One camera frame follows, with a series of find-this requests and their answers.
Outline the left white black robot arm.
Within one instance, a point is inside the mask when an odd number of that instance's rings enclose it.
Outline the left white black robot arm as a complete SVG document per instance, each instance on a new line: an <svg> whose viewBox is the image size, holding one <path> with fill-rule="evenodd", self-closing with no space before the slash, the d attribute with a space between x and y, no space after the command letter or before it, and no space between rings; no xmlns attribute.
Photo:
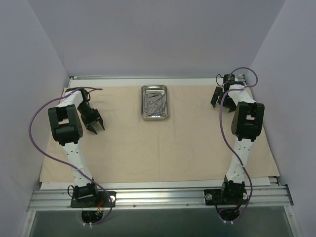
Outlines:
<svg viewBox="0 0 316 237"><path fill-rule="evenodd" d="M48 118L53 139L63 148L71 165L74 177L75 198L81 198L88 207L99 203L100 195L83 155L80 140L83 130L97 134L95 124L104 129L99 111L90 103L90 93L85 88L67 89L65 98L48 109Z"/></svg>

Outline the beige cloth wrap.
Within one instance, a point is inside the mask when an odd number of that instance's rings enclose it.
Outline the beige cloth wrap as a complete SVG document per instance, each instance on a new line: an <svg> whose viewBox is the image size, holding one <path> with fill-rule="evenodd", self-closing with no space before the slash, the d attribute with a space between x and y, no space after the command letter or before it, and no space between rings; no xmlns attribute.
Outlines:
<svg viewBox="0 0 316 237"><path fill-rule="evenodd" d="M141 117L141 88L105 87L91 103L105 130L84 131L80 140L86 165L99 183L223 180L232 152L220 130L219 109L210 105L212 85L168 86L169 117ZM228 143L233 113L223 111Z"/></svg>

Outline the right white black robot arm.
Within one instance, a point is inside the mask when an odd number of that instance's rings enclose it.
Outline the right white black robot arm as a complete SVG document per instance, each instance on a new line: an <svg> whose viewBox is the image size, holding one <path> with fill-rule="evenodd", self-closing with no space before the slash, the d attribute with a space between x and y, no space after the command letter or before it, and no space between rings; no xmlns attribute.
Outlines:
<svg viewBox="0 0 316 237"><path fill-rule="evenodd" d="M233 187L244 186L245 167L248 161L251 147L261 134L265 106L256 102L246 91L247 86L235 79L233 74L222 76L223 84L215 88L210 101L213 107L219 105L219 123L225 144L232 151L232 161L225 175L224 184L227 186L219 192L219 198L223 203L232 203L237 198L237 192ZM231 133L235 137L234 146L228 143L223 128L223 109L234 113Z"/></svg>

